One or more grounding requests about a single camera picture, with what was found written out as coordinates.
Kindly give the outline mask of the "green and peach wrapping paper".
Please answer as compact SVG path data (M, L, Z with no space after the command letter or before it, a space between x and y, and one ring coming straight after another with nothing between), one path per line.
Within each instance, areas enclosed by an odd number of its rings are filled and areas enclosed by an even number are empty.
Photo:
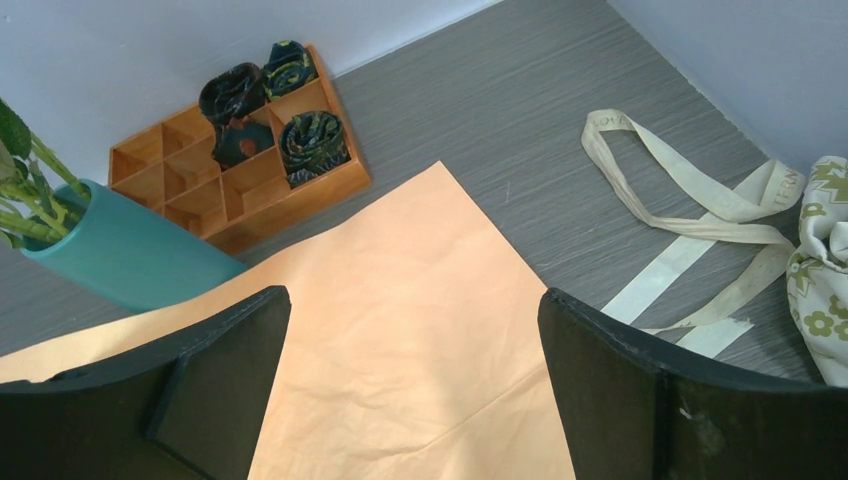
M253 479L570 479L537 326L545 285L435 164L183 303L1 359L44 380L274 285L292 304Z

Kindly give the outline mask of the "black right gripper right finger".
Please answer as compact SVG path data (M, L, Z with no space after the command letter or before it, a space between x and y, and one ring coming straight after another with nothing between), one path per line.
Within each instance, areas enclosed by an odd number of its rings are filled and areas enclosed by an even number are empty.
M580 479L843 479L847 392L731 366L552 288L538 327Z

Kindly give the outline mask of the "cream printed ribbon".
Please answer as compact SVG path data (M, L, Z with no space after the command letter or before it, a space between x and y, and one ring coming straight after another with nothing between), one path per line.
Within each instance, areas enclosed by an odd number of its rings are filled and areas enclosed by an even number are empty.
M610 131L634 134L673 182L705 209L705 214L699 219L685 219L650 213L628 184L603 137ZM734 281L672 326L685 332L677 346L707 358L716 357L753 326L749 321L735 319L734 313L785 272L795 248L778 229L762 221L798 202L806 186L805 176L780 161L769 160L730 189L616 109L590 112L581 144L637 220L677 237L603 307L604 314L630 325L716 243L760 246L760 251Z

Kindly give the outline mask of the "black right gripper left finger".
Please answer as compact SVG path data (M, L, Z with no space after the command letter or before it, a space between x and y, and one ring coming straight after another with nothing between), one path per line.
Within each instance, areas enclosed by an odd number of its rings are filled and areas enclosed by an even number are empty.
M265 288L42 382L1 386L5 479L244 479L291 313Z

